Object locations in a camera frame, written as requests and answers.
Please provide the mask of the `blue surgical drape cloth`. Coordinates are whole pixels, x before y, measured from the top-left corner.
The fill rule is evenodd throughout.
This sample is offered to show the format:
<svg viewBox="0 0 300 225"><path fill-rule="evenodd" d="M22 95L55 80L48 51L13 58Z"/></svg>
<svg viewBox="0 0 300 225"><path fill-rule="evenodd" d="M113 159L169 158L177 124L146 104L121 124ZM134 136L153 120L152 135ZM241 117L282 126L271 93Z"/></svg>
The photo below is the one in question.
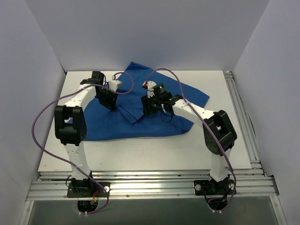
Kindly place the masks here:
<svg viewBox="0 0 300 225"><path fill-rule="evenodd" d="M123 85L118 88L116 109L110 110L102 106L98 99L93 99L84 110L87 126L87 141L106 141L136 137L165 137L187 133L193 123L189 120L160 112L145 116L141 98L146 95L142 84L150 77L157 84L162 83L172 95L185 95L192 103L205 107L209 95L186 84L178 82L153 69L131 62L126 73L118 79Z"/></svg>

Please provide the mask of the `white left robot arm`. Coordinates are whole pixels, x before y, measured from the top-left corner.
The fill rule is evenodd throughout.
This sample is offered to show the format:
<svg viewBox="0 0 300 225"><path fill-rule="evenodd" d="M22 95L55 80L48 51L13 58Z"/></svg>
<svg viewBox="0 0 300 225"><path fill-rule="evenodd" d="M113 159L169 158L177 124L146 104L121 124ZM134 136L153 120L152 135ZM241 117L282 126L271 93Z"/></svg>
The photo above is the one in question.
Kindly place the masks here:
<svg viewBox="0 0 300 225"><path fill-rule="evenodd" d="M84 109L90 101L98 99L107 109L114 110L118 94L116 91L122 82L113 78L104 85L105 75L99 71L92 72L89 79L80 82L78 93L64 105L57 105L54 109L55 136L67 151L69 161L73 163L71 188L78 190L83 196L94 193L96 184L88 176L92 171L88 166L83 141L87 135Z"/></svg>

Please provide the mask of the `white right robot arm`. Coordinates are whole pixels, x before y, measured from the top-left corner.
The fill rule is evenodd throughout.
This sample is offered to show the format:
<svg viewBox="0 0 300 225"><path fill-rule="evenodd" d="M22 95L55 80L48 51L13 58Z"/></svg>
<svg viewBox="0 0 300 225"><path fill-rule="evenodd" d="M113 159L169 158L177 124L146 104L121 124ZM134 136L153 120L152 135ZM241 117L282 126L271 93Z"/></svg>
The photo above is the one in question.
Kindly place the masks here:
<svg viewBox="0 0 300 225"><path fill-rule="evenodd" d="M212 153L208 188L215 194L220 193L225 188L224 180L228 178L232 169L228 162L237 139L237 133L228 114L223 110L216 112L197 106L182 95L173 96L162 83L147 81L142 87L146 89L146 95L141 98L146 116L157 112L168 113L203 128L205 145Z"/></svg>

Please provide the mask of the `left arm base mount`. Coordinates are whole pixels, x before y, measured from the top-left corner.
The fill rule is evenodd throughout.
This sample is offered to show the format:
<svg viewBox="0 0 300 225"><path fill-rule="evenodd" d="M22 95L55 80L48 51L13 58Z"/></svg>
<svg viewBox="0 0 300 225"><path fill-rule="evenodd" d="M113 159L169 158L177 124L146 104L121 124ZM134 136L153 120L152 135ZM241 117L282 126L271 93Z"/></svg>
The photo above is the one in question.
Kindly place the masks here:
<svg viewBox="0 0 300 225"><path fill-rule="evenodd" d="M89 179L72 178L67 185L67 198L76 198L77 209L86 215L96 213L106 207L110 195L110 182L100 182L101 187ZM106 198L106 203L99 207L99 198Z"/></svg>

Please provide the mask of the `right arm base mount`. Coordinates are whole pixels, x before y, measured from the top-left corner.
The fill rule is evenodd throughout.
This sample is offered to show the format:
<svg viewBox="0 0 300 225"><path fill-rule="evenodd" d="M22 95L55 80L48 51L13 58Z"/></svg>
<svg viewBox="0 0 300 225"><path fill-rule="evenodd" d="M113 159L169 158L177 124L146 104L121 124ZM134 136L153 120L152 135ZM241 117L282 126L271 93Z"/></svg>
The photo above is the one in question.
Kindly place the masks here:
<svg viewBox="0 0 300 225"><path fill-rule="evenodd" d="M196 196L203 196L208 208L213 213L221 214L232 197L236 194L234 181L229 179L221 182L214 180L194 180Z"/></svg>

